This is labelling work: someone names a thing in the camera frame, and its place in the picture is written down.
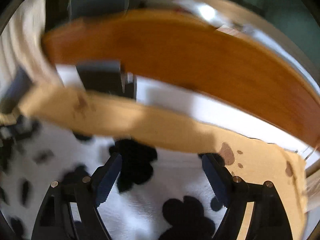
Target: metal pin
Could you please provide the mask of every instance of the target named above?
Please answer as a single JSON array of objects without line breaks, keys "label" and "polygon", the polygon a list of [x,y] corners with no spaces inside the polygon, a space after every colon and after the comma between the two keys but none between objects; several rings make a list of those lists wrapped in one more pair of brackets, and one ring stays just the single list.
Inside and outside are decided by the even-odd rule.
[{"label": "metal pin", "polygon": [[235,183],[239,183],[242,181],[242,179],[239,177],[239,176],[234,176],[232,177],[232,180],[235,182]]},{"label": "metal pin", "polygon": [[89,176],[85,176],[82,178],[83,183],[88,183],[88,182],[90,182],[90,180],[91,180],[91,178]]},{"label": "metal pin", "polygon": [[309,159],[309,157],[310,157],[311,155],[313,155],[313,153],[316,152],[316,150],[318,150],[318,148],[319,148],[319,144],[316,145],[316,147],[313,149],[313,151],[312,151],[311,153],[309,153],[308,156],[304,158],[304,160],[306,161],[307,159]]},{"label": "metal pin", "polygon": [[267,180],[265,182],[265,184],[266,184],[267,187],[273,187],[273,183],[271,181],[269,181],[269,180]]},{"label": "metal pin", "polygon": [[126,81],[127,81],[127,74],[126,73],[120,73],[120,78],[121,78],[122,93],[124,93],[125,84],[126,84]]},{"label": "metal pin", "polygon": [[128,83],[132,83],[133,80],[134,80],[133,74],[130,73],[130,72],[128,72],[128,73],[127,73],[127,82],[128,82]]},{"label": "metal pin", "polygon": [[59,184],[59,182],[54,181],[54,182],[52,182],[52,183],[51,183],[51,187],[57,187],[57,186],[58,186],[58,184]]}]

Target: black clamp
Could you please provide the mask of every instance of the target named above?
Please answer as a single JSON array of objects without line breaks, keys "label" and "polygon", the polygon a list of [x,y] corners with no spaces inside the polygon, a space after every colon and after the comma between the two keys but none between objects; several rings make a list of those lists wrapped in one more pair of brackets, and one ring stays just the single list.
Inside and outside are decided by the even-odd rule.
[{"label": "black clamp", "polygon": [[123,72],[119,61],[86,62],[76,69],[86,90],[136,99],[136,77]]},{"label": "black clamp", "polygon": [[[106,201],[121,165],[121,155],[115,153],[91,177],[84,177],[76,184],[52,182],[38,212],[31,239],[78,240],[70,208],[70,202],[76,202],[89,239],[111,240],[97,207]],[[227,207],[213,240],[237,239],[247,202],[254,202],[254,208],[245,240],[292,240],[288,217],[271,181],[259,185],[232,177],[212,154],[203,156],[202,166],[217,199]]]}]

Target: orange wooden board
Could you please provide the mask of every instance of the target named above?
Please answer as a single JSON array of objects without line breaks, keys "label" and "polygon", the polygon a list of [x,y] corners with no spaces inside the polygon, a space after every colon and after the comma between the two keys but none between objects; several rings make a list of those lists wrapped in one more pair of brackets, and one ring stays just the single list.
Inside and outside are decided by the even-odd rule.
[{"label": "orange wooden board", "polygon": [[55,64],[121,60],[127,72],[216,97],[313,147],[320,142],[320,99],[298,73],[255,42],[190,16],[135,10],[76,20],[44,35],[43,49]]}]

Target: brown stain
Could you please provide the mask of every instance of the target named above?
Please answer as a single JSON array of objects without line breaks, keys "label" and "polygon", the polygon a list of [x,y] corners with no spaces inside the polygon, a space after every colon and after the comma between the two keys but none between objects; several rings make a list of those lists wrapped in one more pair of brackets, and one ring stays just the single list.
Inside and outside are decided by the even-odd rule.
[{"label": "brown stain", "polygon": [[75,113],[79,113],[82,115],[83,118],[85,118],[85,110],[89,107],[87,101],[84,99],[84,97],[81,94],[77,95],[78,97],[78,103],[76,103],[73,106],[73,117],[75,118]]},{"label": "brown stain", "polygon": [[287,174],[288,177],[292,177],[293,175],[293,170],[290,162],[287,161],[287,167],[285,169],[285,173]]},{"label": "brown stain", "polygon": [[226,142],[222,143],[219,155],[223,158],[225,165],[227,166],[232,165],[235,162],[235,155],[231,147]]}]

